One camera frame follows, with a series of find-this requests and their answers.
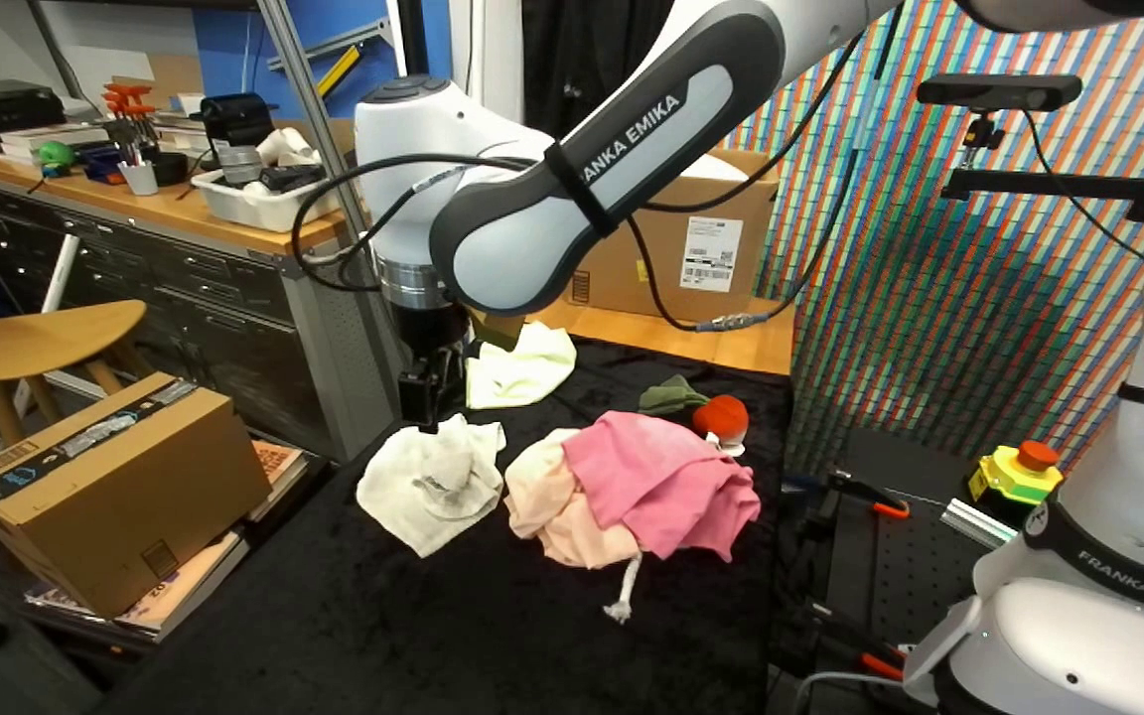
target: black tablecloth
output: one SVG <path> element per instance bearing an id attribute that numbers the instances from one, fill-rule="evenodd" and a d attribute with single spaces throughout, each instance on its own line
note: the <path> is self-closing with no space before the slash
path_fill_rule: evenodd
<path id="1" fill-rule="evenodd" d="M 769 520 L 788 380 L 579 344 L 577 374 L 542 405 L 497 413 L 501 463 L 559 426 L 634 407 L 683 374 L 740 391 L 761 520 L 735 545 L 649 558 L 630 625 L 611 625 L 620 572 L 568 572 L 503 528 L 503 508 L 417 558 L 335 474 L 227 587 L 129 679 L 102 711 L 350 711 L 350 715 L 740 715 L 761 711 L 769 634 Z"/>

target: striped curtain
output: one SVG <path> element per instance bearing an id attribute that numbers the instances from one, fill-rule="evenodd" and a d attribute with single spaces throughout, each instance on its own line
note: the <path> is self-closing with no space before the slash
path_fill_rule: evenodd
<path id="1" fill-rule="evenodd" d="M 784 88 L 727 145 L 773 149 L 828 70 Z M 953 165 L 1041 169 L 1016 112 L 996 116 L 1010 129 L 996 149 L 965 149 L 971 112 L 915 100 L 940 70 L 1079 76 L 1075 104 L 1038 116 L 1050 164 L 1144 174 L 1144 21 L 996 34 L 953 4 L 910 0 L 899 21 L 873 23 L 784 165 L 761 248 L 768 296 L 791 295 L 822 248 L 797 295 L 796 478 L 822 478 L 851 429 L 957 455 L 1041 438 L 1074 463 L 1131 356 L 1139 258 L 1065 198 L 940 198 Z M 1144 223 L 1124 223 L 1128 202 L 1079 202 L 1144 248 Z"/>

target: wooden stool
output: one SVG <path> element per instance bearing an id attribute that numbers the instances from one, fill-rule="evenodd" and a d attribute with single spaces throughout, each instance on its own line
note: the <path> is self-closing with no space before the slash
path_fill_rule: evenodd
<path id="1" fill-rule="evenodd" d="M 52 370 L 85 364 L 102 391 L 119 389 L 119 377 L 99 356 L 122 342 L 139 323 L 143 303 L 99 303 L 54 312 L 12 312 L 0 317 L 0 438 L 4 446 L 23 438 L 23 426 L 12 407 L 12 385 L 27 380 L 32 402 L 48 421 L 60 415 L 54 395 L 42 380 Z"/>

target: cabinet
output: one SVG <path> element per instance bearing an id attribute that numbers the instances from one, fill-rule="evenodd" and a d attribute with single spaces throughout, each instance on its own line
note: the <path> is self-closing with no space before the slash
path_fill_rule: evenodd
<path id="1" fill-rule="evenodd" d="M 0 169 L 0 286 L 17 308 L 42 307 L 60 242 L 74 235 L 60 307 L 143 296 L 135 344 L 150 370 L 229 391 L 250 426 L 336 460 L 393 426 L 391 374 L 400 356 L 362 295 L 305 283 L 283 235 L 236 242 L 250 229 L 208 223 L 197 198 L 163 206 L 208 227 L 179 229 L 115 185 L 81 181 L 54 178 L 81 194 L 32 194 L 27 178 Z"/>

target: brown cardboard box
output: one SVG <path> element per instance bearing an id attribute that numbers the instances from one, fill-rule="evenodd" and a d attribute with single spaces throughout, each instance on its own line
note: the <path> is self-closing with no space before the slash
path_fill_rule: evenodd
<path id="1" fill-rule="evenodd" d="M 715 158 L 735 164 L 743 174 L 757 169 L 769 156 L 754 149 L 711 149 Z M 653 202 L 705 202 L 735 181 L 723 178 L 674 178 Z M 780 165 L 754 185 L 697 214 L 634 211 L 642 229 L 654 286 L 663 307 L 679 323 L 705 323 L 715 312 L 746 308 L 757 283 L 761 235 L 769 223 L 769 202 L 780 185 Z M 571 274 L 568 296 L 579 307 L 659 312 L 649 288 L 649 266 L 630 229 L 620 223 L 604 242 L 596 242 Z"/>
<path id="2" fill-rule="evenodd" d="M 0 448 L 0 538 L 99 614 L 129 611 L 262 497 L 236 405 L 166 374 Z"/>

